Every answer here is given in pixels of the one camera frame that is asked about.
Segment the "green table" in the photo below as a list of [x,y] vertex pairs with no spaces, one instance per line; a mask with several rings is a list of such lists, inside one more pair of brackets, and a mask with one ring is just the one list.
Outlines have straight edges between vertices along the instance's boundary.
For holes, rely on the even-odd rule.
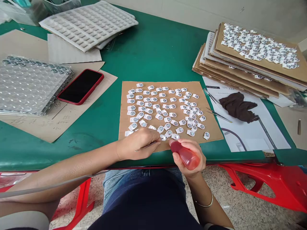
[[[106,62],[103,70],[118,80],[54,143],[0,122],[0,171],[40,170],[118,140],[122,81],[200,81],[205,86],[202,77],[191,69],[208,30],[120,8],[135,15],[139,25],[118,36],[111,51],[101,51]],[[0,34],[20,28],[47,40],[47,31],[41,27],[14,21],[0,25]],[[273,104],[264,103],[293,148],[275,151],[278,160],[285,165],[306,163],[306,152],[295,148]],[[112,104],[116,109],[110,117],[105,112]],[[269,161],[262,151],[231,153],[225,140],[201,144],[201,147],[208,163]],[[144,160],[118,162],[112,167],[173,164],[171,152],[163,151]]]

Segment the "red plastic bottle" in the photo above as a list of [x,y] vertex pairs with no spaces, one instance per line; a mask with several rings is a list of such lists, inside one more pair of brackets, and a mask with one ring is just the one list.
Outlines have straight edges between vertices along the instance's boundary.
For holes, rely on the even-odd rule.
[[178,141],[170,141],[170,149],[172,150],[172,152],[176,152],[179,154],[183,164],[188,170],[195,169],[201,161],[196,153],[183,147]]

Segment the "jeans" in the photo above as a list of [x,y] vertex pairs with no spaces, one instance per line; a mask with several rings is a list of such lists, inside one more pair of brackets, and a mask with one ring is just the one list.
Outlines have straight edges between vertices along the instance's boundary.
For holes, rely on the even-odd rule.
[[166,169],[124,169],[124,170],[111,170],[106,173],[105,180],[103,182],[104,187],[104,199],[103,207],[105,207],[112,193],[124,185],[125,183],[135,180],[140,177],[146,176],[170,176],[177,183],[182,195],[185,198],[185,184],[182,180],[182,174],[178,168],[166,168]]

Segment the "stack of cardboard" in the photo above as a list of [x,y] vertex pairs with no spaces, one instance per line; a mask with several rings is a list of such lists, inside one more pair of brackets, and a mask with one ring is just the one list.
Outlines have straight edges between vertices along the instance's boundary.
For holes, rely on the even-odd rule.
[[[286,53],[295,56],[296,66],[294,68],[287,68],[285,64],[282,65],[282,61],[279,63],[270,62],[264,58],[260,60],[247,59],[242,55],[241,48],[246,48],[245,39],[240,39],[241,35],[246,34],[240,33],[235,35],[239,39],[236,39],[236,46],[239,50],[225,45],[225,35],[227,35],[227,28],[229,24],[221,23],[217,31],[209,32],[207,41],[201,47],[197,58],[193,64],[192,70],[199,73],[202,76],[211,77],[215,81],[221,81],[223,84],[231,86],[235,89],[244,91],[246,93],[252,94],[256,97],[276,97],[278,98],[280,94],[289,95],[289,88],[295,88],[298,90],[307,89],[307,63],[303,57],[301,51],[299,50],[297,44],[288,43],[281,40],[273,40],[272,38],[266,38],[264,35],[259,36],[259,44],[253,44],[252,49],[258,49],[266,46],[271,48],[275,52],[278,50],[281,44],[286,47]],[[255,37],[256,33],[249,34],[250,37]],[[256,51],[256,55],[261,55],[262,53]]]

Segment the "red phone case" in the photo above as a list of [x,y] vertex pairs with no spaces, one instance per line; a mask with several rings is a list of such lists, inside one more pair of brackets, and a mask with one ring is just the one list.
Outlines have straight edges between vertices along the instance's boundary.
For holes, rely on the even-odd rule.
[[78,79],[78,77],[76,77],[76,79],[73,80],[68,86],[66,86],[65,89],[63,89],[63,90],[59,93],[59,95],[57,96],[57,98],[58,98],[59,100],[61,100],[61,101],[65,101],[65,102],[68,102],[68,103],[71,103],[71,104],[75,104],[75,105],[81,105],[81,104],[83,104],[83,103],[85,102],[85,100],[89,97],[89,95],[94,91],[94,89],[96,88],[96,86],[97,86],[97,85],[103,80],[103,78],[105,77],[105,76],[104,76],[102,73],[100,73],[100,72],[97,72],[97,71],[95,71],[95,70],[91,70],[91,71],[101,74],[101,77],[96,81],[96,83],[95,83],[95,84],[93,85],[93,87],[87,92],[87,94],[85,94],[85,96],[81,99],[80,102],[75,103],[75,102],[71,102],[71,101],[68,101],[68,100],[59,98],[60,95],[61,95],[61,94],[62,94],[62,93],[63,93],[63,92],[64,92],[64,91],[75,81],[75,80]]

